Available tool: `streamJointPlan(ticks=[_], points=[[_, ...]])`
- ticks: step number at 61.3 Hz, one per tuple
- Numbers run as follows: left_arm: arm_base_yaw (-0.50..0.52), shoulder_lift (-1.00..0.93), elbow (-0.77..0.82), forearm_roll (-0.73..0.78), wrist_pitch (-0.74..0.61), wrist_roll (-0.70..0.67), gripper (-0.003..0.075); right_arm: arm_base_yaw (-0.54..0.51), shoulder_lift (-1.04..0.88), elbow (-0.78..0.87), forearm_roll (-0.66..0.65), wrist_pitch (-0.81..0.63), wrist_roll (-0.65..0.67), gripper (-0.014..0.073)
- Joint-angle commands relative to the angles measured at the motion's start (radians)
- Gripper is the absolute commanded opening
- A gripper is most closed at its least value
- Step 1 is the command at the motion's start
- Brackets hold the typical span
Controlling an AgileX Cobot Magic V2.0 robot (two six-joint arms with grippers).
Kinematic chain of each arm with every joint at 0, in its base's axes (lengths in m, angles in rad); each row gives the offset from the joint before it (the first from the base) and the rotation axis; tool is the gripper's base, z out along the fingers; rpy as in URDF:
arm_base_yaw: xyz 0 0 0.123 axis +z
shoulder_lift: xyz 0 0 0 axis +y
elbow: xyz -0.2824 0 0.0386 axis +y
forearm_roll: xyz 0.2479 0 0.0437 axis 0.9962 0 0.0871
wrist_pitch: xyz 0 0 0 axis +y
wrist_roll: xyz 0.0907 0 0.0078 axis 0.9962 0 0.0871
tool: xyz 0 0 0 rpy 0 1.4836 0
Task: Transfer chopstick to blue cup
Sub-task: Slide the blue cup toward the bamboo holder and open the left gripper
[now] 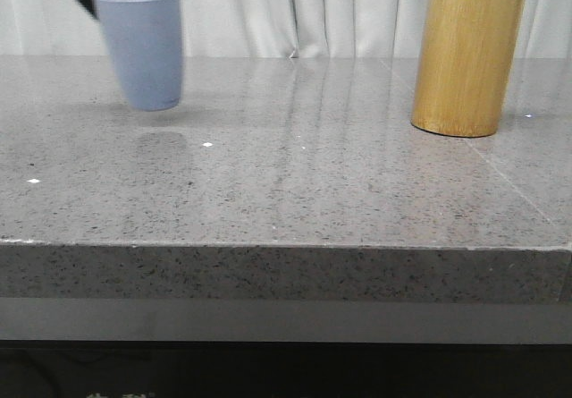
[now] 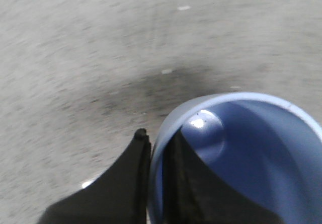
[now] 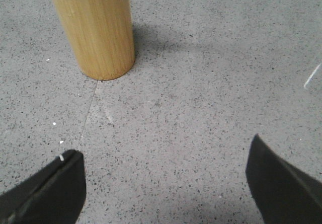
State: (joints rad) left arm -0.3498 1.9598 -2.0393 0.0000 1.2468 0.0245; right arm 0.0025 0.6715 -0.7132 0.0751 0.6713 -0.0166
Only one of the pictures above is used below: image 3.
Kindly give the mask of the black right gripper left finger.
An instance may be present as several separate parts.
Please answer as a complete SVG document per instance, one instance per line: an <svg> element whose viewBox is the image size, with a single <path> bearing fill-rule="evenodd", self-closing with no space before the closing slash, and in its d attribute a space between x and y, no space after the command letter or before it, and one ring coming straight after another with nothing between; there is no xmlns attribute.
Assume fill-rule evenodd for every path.
<svg viewBox="0 0 322 224"><path fill-rule="evenodd" d="M76 223L85 199L84 156L67 150L1 194L1 223Z"/></svg>

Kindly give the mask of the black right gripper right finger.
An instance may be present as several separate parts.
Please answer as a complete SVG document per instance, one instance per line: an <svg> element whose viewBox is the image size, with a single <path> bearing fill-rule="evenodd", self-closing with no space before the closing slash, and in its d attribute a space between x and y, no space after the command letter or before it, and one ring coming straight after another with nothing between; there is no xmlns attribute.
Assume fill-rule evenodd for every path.
<svg viewBox="0 0 322 224"><path fill-rule="evenodd" d="M246 177L264 223L321 223L321 182L279 157L258 135Z"/></svg>

